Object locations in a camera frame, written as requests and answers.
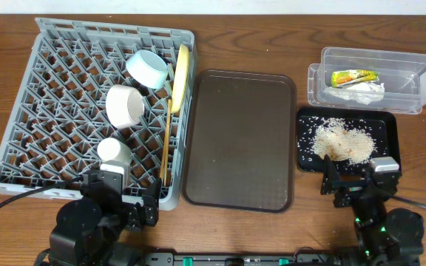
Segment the white plastic cup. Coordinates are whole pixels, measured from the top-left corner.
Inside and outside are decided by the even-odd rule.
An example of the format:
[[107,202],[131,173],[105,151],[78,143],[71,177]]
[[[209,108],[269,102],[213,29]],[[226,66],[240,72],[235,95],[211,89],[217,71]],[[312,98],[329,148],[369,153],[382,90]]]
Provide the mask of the white plastic cup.
[[110,160],[125,164],[130,164],[132,162],[130,148],[113,137],[102,140],[98,144],[97,153],[102,163]]

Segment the rice food waste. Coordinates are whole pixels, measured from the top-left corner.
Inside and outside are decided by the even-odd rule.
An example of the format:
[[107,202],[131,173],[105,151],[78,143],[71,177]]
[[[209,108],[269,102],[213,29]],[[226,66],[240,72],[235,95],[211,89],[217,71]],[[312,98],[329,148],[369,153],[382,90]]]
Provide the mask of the rice food waste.
[[345,171],[389,155],[386,126],[379,120],[303,115],[297,125],[298,166],[303,171],[320,171],[326,155]]

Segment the white napkin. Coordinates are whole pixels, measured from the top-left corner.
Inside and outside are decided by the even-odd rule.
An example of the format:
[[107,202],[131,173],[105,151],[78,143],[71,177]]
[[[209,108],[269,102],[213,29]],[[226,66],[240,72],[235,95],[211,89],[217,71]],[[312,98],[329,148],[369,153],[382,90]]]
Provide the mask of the white napkin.
[[343,88],[331,88],[325,91],[329,95],[343,100],[355,100],[357,103],[368,105],[383,99],[384,83],[356,83]]

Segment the green orange snack wrapper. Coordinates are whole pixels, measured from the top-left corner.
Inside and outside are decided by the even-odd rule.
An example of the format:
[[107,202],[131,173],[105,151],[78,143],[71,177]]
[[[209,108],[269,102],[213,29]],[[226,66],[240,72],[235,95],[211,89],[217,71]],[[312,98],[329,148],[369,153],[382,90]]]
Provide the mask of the green orange snack wrapper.
[[349,69],[333,72],[331,85],[333,88],[344,87],[355,83],[372,82],[379,80],[379,73],[365,69]]

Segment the wooden chopstick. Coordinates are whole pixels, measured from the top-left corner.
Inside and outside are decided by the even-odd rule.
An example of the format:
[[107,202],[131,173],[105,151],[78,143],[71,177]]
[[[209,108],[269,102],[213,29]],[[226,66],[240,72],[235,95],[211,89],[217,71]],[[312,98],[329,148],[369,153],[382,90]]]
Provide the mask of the wooden chopstick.
[[168,109],[166,116],[166,130],[164,134],[164,142],[163,142],[163,185],[166,185],[166,175],[168,168],[168,154],[169,154],[169,136],[170,136],[170,125],[171,125],[171,110],[172,110],[172,100],[168,99]]
[[167,101],[167,115],[166,115],[166,129],[164,132],[164,139],[163,139],[163,156],[162,156],[162,162],[161,162],[161,168],[160,168],[160,178],[162,179],[162,182],[165,183],[166,181],[166,168],[168,163],[168,150],[169,150],[169,134],[170,134],[170,119],[171,119],[171,108],[172,108],[172,100],[168,99]]

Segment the yellow round plate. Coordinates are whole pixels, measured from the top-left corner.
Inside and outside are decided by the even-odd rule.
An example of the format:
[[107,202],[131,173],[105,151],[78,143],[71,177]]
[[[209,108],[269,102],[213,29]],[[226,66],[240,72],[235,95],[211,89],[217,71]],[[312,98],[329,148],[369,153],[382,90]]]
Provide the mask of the yellow round plate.
[[175,69],[175,77],[172,87],[171,113],[178,113],[181,109],[186,91],[189,74],[189,48],[185,44],[180,45]]

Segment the light blue bowl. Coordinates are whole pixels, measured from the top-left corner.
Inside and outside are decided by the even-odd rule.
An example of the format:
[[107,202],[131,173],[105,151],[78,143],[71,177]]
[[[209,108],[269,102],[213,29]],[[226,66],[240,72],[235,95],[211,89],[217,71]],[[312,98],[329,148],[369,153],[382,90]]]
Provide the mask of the light blue bowl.
[[126,61],[127,72],[141,85],[162,89],[168,75],[166,62],[148,50],[138,50]]

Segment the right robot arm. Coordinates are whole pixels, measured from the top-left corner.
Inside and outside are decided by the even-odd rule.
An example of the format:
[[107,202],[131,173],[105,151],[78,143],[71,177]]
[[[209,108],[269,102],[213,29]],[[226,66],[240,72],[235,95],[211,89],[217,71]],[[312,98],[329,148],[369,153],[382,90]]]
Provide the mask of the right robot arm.
[[341,265],[419,265],[425,233],[420,214],[405,208],[387,211],[402,176],[392,157],[369,161],[359,180],[345,181],[332,159],[324,159],[320,193],[334,195],[335,208],[352,208],[358,246],[336,255]]

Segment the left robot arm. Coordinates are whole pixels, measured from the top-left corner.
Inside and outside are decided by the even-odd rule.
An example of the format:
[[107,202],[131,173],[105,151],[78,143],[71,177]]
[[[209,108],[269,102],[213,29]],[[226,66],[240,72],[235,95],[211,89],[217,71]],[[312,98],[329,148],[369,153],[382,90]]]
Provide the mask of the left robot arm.
[[118,240],[123,231],[140,233],[159,220],[161,178],[142,194],[142,202],[122,200],[124,176],[99,168],[82,175],[82,198],[57,213],[50,247],[35,265],[139,265],[142,252]]

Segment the black waste tray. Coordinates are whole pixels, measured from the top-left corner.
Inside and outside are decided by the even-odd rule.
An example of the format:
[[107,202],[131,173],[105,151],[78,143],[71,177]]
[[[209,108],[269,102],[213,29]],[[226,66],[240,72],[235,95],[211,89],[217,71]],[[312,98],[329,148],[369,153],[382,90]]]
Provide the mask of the black waste tray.
[[317,130],[341,124],[347,132],[356,130],[369,136],[374,150],[370,158],[392,157],[400,161],[396,118],[390,112],[303,107],[297,113],[297,165],[302,171],[322,172],[323,159],[312,147]]

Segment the clear plastic waste bin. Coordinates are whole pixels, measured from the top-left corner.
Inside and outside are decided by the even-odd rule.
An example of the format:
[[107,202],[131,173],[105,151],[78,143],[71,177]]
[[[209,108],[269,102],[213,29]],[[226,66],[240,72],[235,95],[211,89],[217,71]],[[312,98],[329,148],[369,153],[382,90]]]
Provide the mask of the clear plastic waste bin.
[[[383,99],[365,105],[326,93],[332,73],[349,69],[378,72],[379,80],[368,83],[385,84]],[[308,68],[307,97],[312,106],[417,115],[426,104],[426,54],[326,47]]]

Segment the dark brown serving tray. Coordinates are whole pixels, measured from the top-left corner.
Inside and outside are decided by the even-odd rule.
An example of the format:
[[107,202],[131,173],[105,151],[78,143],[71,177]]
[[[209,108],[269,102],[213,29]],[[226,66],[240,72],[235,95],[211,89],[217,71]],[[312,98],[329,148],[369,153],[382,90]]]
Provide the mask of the dark brown serving tray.
[[280,214],[294,202],[297,89],[285,75],[196,80],[181,192],[192,205]]

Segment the grey plastic dish rack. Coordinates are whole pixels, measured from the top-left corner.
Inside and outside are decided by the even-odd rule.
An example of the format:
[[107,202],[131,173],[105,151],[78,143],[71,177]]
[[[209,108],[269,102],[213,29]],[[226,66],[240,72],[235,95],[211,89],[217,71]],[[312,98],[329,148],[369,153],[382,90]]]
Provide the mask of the grey plastic dish rack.
[[[174,71],[178,51],[190,51],[183,105],[171,113],[166,185],[159,206],[178,205],[186,151],[189,109],[197,66],[195,35],[188,30],[38,18],[40,32],[0,144],[0,194],[32,191],[42,199],[76,200],[75,178],[99,166],[96,151],[114,137],[132,151],[129,185],[123,199],[136,203],[155,180],[161,165],[167,101],[172,78],[162,89],[139,84],[126,70],[138,50],[161,56]],[[132,86],[143,96],[145,111],[138,125],[116,129],[105,110],[109,89]]]

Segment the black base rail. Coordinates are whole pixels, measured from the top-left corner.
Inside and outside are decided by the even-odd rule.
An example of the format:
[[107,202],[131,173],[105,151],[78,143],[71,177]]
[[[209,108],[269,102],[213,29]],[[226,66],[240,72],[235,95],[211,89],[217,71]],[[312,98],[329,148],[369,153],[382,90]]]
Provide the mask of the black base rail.
[[344,265],[335,255],[306,252],[282,255],[259,254],[173,254],[148,253],[140,266],[283,266],[283,265]]

